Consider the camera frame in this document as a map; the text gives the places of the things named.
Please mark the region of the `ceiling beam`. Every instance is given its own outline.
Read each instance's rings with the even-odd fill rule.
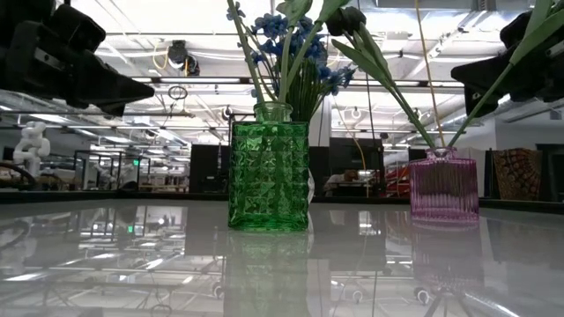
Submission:
[[[473,11],[468,13],[466,17],[458,24],[455,30],[450,30],[443,33],[439,41],[433,45],[427,52],[427,59],[432,62],[435,57],[437,57],[446,47],[448,47],[452,42],[458,38],[462,33],[468,32],[469,28],[474,27],[477,23],[484,19],[485,11]],[[407,73],[402,76],[402,79],[409,79],[415,77],[420,71],[425,69],[426,63],[425,58],[421,58],[419,62]]]

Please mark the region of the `table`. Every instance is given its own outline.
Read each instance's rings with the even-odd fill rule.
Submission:
[[[308,232],[227,228],[225,202],[3,205],[6,316],[559,316],[564,217],[483,209],[413,224],[409,206],[310,206]]]

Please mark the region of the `cable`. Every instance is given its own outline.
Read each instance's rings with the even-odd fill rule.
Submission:
[[[159,46],[159,44],[157,43],[157,45],[155,45],[155,49],[153,50],[153,53],[156,54],[157,53],[157,47]],[[164,70],[167,67],[167,61],[168,61],[168,48],[167,48],[167,53],[165,54],[165,63],[160,66],[157,63],[157,59],[155,58],[156,55],[152,56],[152,63],[155,65],[156,68],[158,68],[159,70]]]
[[[337,104],[337,101],[335,100],[335,96],[333,96],[333,102],[335,102],[335,106],[337,107],[338,116],[341,117],[341,121],[343,122],[343,126],[345,127],[346,132],[349,135],[351,135],[352,140],[354,141],[356,146],[359,148],[360,157],[362,158],[362,168],[366,171],[367,170],[367,162],[364,160],[364,152],[362,151],[362,148],[360,147],[359,142],[356,140],[356,137],[354,137],[353,133],[346,126],[345,119],[343,119],[343,115],[341,114],[341,110],[338,109],[338,104]],[[368,187],[368,183],[367,183],[367,198],[369,198],[368,190],[369,190],[369,187]]]
[[[415,0],[415,11],[417,12],[417,23],[419,24],[419,36],[421,38],[421,45],[423,46],[423,57],[425,58],[427,77],[429,79],[429,88],[431,89],[431,98],[433,99],[434,120],[436,126],[438,127],[437,129],[439,130],[439,136],[441,137],[442,147],[445,147],[447,145],[444,143],[441,120],[439,119],[439,112],[437,111],[437,101],[434,98],[433,79],[431,78],[431,67],[429,66],[429,60],[427,58],[427,45],[425,44],[425,36],[423,35],[423,25],[421,24],[421,13],[419,12],[419,0]]]

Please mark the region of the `green glass vase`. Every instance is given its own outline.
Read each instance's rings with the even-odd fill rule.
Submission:
[[[229,226],[243,231],[308,228],[308,123],[289,122],[292,107],[255,106],[256,122],[233,126]]]
[[[305,232],[229,233],[226,317],[310,317],[307,280]]]

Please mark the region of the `flower stem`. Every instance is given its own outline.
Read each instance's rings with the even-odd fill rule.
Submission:
[[[288,79],[288,59],[290,59],[290,44],[292,43],[293,26],[288,28],[288,33],[284,38],[284,50],[282,51],[282,78],[280,79],[280,94],[278,96],[278,101],[286,102],[286,92],[290,87],[287,84]]]
[[[425,127],[423,127],[423,125],[419,121],[419,118],[417,117],[417,115],[415,115],[412,108],[407,103],[407,100],[405,100],[404,95],[402,95],[402,93],[399,91],[399,88],[397,87],[396,82],[391,80],[391,84],[392,84],[392,87],[394,88],[391,91],[392,96],[399,103],[399,106],[404,110],[405,114],[407,114],[407,117],[413,123],[413,125],[415,126],[415,129],[417,129],[417,131],[421,134],[421,137],[423,137],[425,142],[427,142],[427,145],[429,145],[429,147],[431,149],[433,149],[434,148],[433,138],[431,136],[429,136],[429,134],[425,130]]]
[[[298,73],[298,70],[300,70],[300,64],[303,61],[303,56],[306,55],[306,51],[309,48],[309,44],[311,44],[311,42],[314,40],[315,35],[317,34],[317,32],[319,32],[319,30],[321,30],[322,26],[323,26],[323,22],[315,22],[314,27],[311,29],[311,31],[308,34],[308,37],[306,38],[306,41],[303,42],[303,45],[300,48],[300,52],[298,52],[298,55],[293,60],[292,69],[288,74],[288,83],[287,83],[288,86],[292,84],[293,78]]]
[[[495,92],[495,90],[497,89],[497,87],[501,84],[501,82],[503,81],[503,79],[505,79],[505,77],[509,74],[509,72],[513,69],[513,64],[508,64],[508,66],[505,68],[505,70],[503,70],[503,72],[500,74],[499,77],[497,77],[497,79],[495,80],[495,82],[493,83],[493,85],[490,87],[490,89],[486,92],[486,94],[484,94],[484,97],[482,97],[482,99],[478,102],[478,105],[476,105],[474,107],[474,109],[472,110],[472,112],[468,115],[468,117],[466,118],[466,120],[464,120],[464,123],[462,124],[462,126],[460,127],[460,129],[458,129],[458,131],[456,132],[455,136],[452,138],[452,140],[450,140],[449,142],[449,146],[454,146],[456,140],[458,140],[458,138],[462,135],[462,133],[464,132],[464,129],[466,129],[466,127],[468,127],[468,125],[470,124],[470,122],[472,121],[472,119],[474,119],[474,117],[476,116],[476,114],[478,113],[478,111],[486,104],[487,100],[490,99],[490,97],[492,96],[492,94]]]
[[[235,23],[235,27],[237,28],[237,34],[239,34],[239,41],[241,41],[241,45],[243,46],[243,52],[245,53],[245,62],[247,62],[247,66],[249,67],[250,76],[253,78],[253,85],[255,86],[256,97],[258,98],[259,103],[264,102],[263,91],[261,89],[261,83],[259,82],[258,76],[256,75],[255,65],[253,64],[253,60],[250,56],[249,42],[247,41],[247,37],[245,36],[245,32],[243,32],[243,28],[241,26],[239,14],[237,13],[237,8],[235,8],[235,4],[234,4],[233,0],[227,0],[227,4],[229,5],[229,10],[231,11],[231,15],[233,16],[233,21]]]

